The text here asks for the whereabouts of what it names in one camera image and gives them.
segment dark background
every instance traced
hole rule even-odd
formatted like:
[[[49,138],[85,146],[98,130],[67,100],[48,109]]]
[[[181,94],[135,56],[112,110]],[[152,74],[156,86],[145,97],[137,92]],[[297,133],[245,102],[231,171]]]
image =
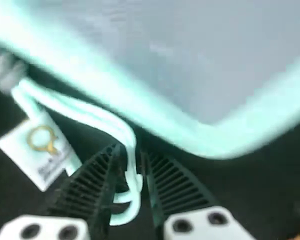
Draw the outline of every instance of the dark background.
[[[50,76],[36,69],[30,70],[30,75],[50,88],[85,98],[70,88],[56,85]],[[88,159],[115,142],[103,132],[57,113],[50,111],[50,114],[81,159]],[[12,98],[0,93],[0,137],[24,118],[24,113]],[[300,232],[300,124],[256,152],[226,161],[187,154],[141,128],[133,127],[139,147],[175,156],[257,239],[287,239]],[[42,193],[0,150],[0,228],[19,215],[34,213],[63,178],[64,174],[47,192]],[[124,226],[111,227],[109,238],[155,239],[145,191],[137,218]]]

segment black surface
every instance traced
hole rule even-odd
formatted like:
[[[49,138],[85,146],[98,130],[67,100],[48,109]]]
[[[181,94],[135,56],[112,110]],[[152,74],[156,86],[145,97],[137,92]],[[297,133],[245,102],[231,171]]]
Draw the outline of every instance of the black surface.
[[[109,234],[114,195],[123,173],[119,162],[126,158],[121,144],[112,144],[98,151],[71,176],[66,178],[51,198],[42,206],[41,216],[83,219],[94,240],[104,240]],[[74,227],[61,230],[59,239],[67,240]]]
[[[169,216],[220,205],[196,176],[175,158],[144,151],[146,182],[154,226],[163,229]]]
[[[115,142],[98,130],[56,113],[51,116],[81,159],[88,159]],[[9,97],[0,94],[0,136],[24,117]],[[139,144],[175,156],[257,239],[286,239],[300,231],[300,125],[266,147],[228,161],[192,156],[140,128],[135,130]],[[19,215],[35,212],[59,182],[47,192],[40,192],[0,150],[0,228]],[[111,227],[111,240],[154,239],[146,192],[142,196],[140,214],[127,225]]]

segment white tag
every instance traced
hole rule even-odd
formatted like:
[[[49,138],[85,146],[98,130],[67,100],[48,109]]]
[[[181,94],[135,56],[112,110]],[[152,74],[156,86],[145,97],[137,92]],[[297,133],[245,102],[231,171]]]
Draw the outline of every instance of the white tag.
[[[69,175],[81,165],[66,137],[45,111],[2,136],[0,148],[43,192],[67,165]]]

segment gray fabric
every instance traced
hole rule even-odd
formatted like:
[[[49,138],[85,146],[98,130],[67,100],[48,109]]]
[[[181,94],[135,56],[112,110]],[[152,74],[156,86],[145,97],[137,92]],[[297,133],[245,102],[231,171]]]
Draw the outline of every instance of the gray fabric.
[[[300,56],[300,0],[29,0],[203,123]]]
[[[0,91],[10,94],[11,89],[26,75],[27,66],[20,60],[0,49]]]

